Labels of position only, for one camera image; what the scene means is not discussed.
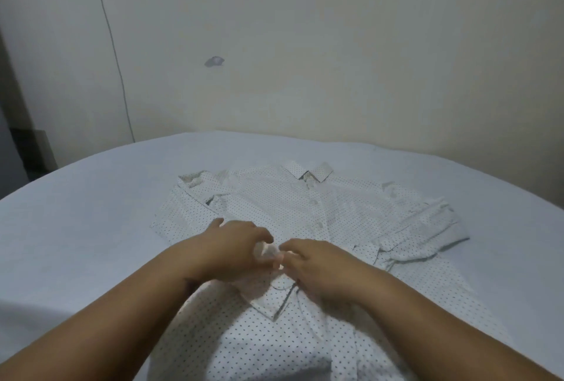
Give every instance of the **beige wall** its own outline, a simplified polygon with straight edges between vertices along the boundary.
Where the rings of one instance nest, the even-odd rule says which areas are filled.
[[[564,203],[562,0],[104,3],[137,140],[370,142]],[[131,141],[99,0],[0,0],[0,27],[61,165]]]

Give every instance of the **white sheet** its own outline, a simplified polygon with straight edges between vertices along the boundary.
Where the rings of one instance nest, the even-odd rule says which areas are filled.
[[[229,132],[185,133],[103,152],[1,200],[0,358],[166,248],[149,225],[179,174],[286,159],[306,168],[328,161],[337,171],[444,196],[472,237],[449,250],[450,259],[517,349],[564,377],[564,211],[438,157]]]

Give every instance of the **hand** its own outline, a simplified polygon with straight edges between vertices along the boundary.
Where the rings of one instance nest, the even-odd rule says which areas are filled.
[[[354,286],[375,270],[328,242],[293,238],[281,244],[280,250],[276,262],[313,300],[353,300]]]
[[[253,255],[259,242],[273,242],[266,228],[252,222],[229,221],[220,226],[222,218],[214,219],[201,234],[171,246],[184,276],[206,282],[212,279],[234,281],[241,277],[273,271],[274,259],[258,260]]]

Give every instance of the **person's left arm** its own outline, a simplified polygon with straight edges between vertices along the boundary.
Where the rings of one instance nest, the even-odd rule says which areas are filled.
[[[257,242],[272,242],[252,222],[214,220],[200,235],[160,253],[95,302],[0,365],[0,379],[133,379],[182,304],[211,279],[271,271]]]

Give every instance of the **skin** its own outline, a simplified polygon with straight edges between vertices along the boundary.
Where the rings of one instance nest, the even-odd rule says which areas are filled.
[[[292,239],[275,259],[258,261],[272,242],[252,222],[214,220],[177,243],[95,302],[0,365],[0,379],[133,379],[166,326],[202,283],[283,266],[310,296],[362,306],[421,379],[558,379],[471,328],[390,274],[327,243]]]

